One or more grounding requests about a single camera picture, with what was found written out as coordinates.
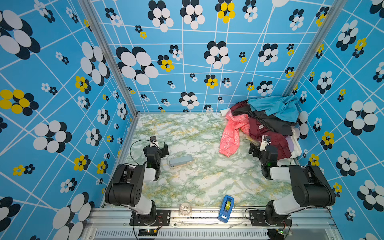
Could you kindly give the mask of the pink printed cloth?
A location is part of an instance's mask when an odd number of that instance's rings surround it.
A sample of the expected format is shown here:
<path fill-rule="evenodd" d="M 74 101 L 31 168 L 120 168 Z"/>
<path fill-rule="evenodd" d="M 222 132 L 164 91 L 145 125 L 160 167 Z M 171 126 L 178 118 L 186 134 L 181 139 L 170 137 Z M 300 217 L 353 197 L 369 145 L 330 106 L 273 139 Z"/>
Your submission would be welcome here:
<path fill-rule="evenodd" d="M 250 123 L 248 115 L 243 114 L 233 116 L 231 110 L 226 113 L 225 117 L 228 120 L 228 123 L 221 137 L 219 153 L 230 157 L 240 146 L 239 130 L 241 130 L 246 136 L 249 136 Z"/>

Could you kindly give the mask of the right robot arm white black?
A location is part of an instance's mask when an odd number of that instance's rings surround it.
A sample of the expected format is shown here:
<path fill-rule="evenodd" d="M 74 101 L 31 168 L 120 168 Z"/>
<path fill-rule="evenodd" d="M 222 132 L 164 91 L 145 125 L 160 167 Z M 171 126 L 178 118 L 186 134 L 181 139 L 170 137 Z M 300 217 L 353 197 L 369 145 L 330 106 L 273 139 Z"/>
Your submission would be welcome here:
<path fill-rule="evenodd" d="M 271 226 L 286 223 L 293 213 L 308 208 L 326 208 L 336 202 L 336 194 L 318 166 L 278 166 L 278 150 L 267 145 L 250 143 L 249 154 L 259 159 L 262 175 L 267 180 L 286 181 L 292 192 L 278 200 L 267 203 L 264 220 Z"/>

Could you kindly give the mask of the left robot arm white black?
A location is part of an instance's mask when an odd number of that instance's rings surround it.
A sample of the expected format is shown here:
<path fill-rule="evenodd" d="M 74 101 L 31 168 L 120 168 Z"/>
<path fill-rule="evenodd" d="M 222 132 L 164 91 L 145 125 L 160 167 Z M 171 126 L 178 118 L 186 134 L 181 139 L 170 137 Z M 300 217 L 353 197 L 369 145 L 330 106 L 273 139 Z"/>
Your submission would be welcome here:
<path fill-rule="evenodd" d="M 133 222 L 144 225 L 164 223 L 164 214 L 158 213 L 156 204 L 143 194 L 144 183 L 156 182 L 161 174 L 161 159 L 169 155 L 169 147 L 159 148 L 156 142 L 143 148 L 147 160 L 142 165 L 117 166 L 105 192 L 105 202 L 128 208 Z"/>

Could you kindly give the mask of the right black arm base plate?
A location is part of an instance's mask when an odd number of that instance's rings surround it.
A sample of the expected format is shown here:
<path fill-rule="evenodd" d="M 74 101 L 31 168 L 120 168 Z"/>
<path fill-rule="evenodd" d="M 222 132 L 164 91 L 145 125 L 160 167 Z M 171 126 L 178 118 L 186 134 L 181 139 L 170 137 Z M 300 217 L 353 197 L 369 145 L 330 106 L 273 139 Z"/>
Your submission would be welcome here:
<path fill-rule="evenodd" d="M 274 212 L 261 210 L 248 211 L 253 227 L 291 227 L 292 218 L 289 215 L 278 215 Z"/>

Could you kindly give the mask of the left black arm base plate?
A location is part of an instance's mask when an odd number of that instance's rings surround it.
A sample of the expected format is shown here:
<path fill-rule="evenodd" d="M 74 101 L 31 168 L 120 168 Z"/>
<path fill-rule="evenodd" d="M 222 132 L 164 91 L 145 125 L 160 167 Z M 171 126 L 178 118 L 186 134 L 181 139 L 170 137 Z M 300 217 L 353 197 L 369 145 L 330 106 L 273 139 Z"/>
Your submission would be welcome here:
<path fill-rule="evenodd" d="M 149 215 L 137 215 L 132 212 L 130 219 L 130 226 L 147 226 L 147 227 L 161 227 L 169 226 L 171 220 L 170 210 L 156 210 Z"/>

